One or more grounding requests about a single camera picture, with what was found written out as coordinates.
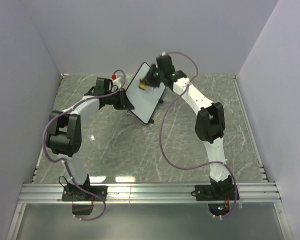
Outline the yellow bone-shaped eraser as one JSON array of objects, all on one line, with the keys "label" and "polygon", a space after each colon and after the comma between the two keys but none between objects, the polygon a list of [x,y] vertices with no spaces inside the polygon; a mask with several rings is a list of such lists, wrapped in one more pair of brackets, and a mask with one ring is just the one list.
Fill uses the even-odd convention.
[{"label": "yellow bone-shaped eraser", "polygon": [[140,89],[145,90],[147,88],[146,84],[140,83],[138,86]]}]

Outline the small white whiteboard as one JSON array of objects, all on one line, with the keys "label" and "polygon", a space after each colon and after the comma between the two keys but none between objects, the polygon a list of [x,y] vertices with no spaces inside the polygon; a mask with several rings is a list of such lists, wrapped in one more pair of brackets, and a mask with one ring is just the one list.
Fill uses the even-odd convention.
[{"label": "small white whiteboard", "polygon": [[134,106],[130,112],[144,124],[154,123],[153,113],[157,105],[163,102],[162,96],[166,89],[163,83],[159,87],[147,86],[145,90],[139,88],[140,79],[147,74],[149,69],[149,64],[143,62],[125,90],[128,100]]}]

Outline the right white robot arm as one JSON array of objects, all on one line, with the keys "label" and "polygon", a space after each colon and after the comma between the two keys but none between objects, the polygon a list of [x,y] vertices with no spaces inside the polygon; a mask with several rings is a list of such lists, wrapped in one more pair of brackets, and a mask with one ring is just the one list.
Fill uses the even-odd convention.
[{"label": "right white robot arm", "polygon": [[203,142],[207,152],[209,179],[212,187],[210,193],[216,200],[222,200],[228,195],[229,189],[235,190],[234,174],[226,164],[223,147],[225,125],[224,107],[220,102],[214,102],[204,96],[183,71],[176,70],[173,65],[172,53],[162,53],[156,58],[156,63],[150,66],[147,74],[140,79],[138,87],[158,88],[161,84],[169,88],[177,96],[176,101],[183,99],[196,114],[195,133]]}]

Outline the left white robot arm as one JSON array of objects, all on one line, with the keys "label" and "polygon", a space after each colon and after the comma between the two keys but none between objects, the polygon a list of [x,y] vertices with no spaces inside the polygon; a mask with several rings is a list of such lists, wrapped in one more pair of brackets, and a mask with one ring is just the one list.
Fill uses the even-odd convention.
[{"label": "left white robot arm", "polygon": [[105,105],[116,110],[133,110],[124,89],[125,82],[124,76],[98,77],[95,86],[81,100],[49,114],[42,138],[44,154],[49,161],[63,164],[68,180],[76,185],[73,195],[79,201],[86,201],[91,196],[91,188],[85,185],[89,176],[78,154],[82,145],[82,123]]}]

